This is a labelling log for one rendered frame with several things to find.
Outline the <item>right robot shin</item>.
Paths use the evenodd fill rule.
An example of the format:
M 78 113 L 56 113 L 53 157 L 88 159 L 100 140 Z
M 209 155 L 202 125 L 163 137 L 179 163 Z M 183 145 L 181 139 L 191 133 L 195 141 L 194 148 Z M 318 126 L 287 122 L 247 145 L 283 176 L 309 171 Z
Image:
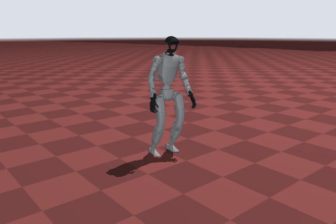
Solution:
M 159 133 L 157 125 L 154 127 L 154 131 L 152 133 L 152 144 L 151 144 L 151 150 L 155 149 L 157 147 L 157 144 L 161 140 L 161 137 L 163 135 L 163 131 Z

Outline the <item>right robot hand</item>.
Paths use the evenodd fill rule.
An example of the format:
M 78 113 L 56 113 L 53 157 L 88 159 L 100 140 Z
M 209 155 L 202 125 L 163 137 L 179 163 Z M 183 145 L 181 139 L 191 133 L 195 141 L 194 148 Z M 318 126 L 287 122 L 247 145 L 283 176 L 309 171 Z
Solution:
M 158 111 L 156 110 L 156 108 L 155 108 L 155 105 L 156 105 L 157 107 L 159 107 L 159 106 L 156 104 L 156 101 L 155 101 L 155 99 L 156 99 L 156 93 L 154 93 L 154 94 L 153 94 L 153 97 L 150 97 L 150 99 L 151 99 L 151 102 L 150 102 L 150 111 L 153 112 L 153 113 L 158 112 Z

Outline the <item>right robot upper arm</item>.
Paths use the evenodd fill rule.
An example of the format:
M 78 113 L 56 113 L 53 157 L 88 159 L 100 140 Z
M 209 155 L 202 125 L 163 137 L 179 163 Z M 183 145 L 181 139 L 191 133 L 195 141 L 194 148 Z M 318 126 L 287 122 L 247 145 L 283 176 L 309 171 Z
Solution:
M 158 67 L 159 67 L 159 64 L 161 64 L 163 61 L 163 56 L 155 56 L 153 58 L 153 63 L 152 63 L 152 66 L 151 66 L 151 69 L 150 69 L 150 74 L 153 75 L 153 81 L 156 80 L 156 75 L 155 75 L 155 72 L 157 71 Z

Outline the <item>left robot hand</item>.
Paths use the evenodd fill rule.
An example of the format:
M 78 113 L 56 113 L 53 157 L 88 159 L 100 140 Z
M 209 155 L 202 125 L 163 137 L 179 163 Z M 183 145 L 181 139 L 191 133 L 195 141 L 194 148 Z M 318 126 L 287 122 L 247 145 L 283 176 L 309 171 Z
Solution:
M 196 102 L 195 102 L 195 99 L 194 99 L 194 97 L 193 97 L 193 93 L 191 92 L 191 90 L 190 91 L 188 91 L 188 93 L 189 93 L 189 97 L 191 98 L 191 101 L 192 101 L 192 108 L 195 108 L 196 107 Z

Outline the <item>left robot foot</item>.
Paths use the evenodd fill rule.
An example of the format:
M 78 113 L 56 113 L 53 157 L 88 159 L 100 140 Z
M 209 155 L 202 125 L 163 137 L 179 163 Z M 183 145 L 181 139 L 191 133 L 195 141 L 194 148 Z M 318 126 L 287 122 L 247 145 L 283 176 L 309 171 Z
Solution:
M 165 148 L 172 152 L 179 152 L 179 150 L 174 145 L 168 146 L 168 144 L 166 144 Z

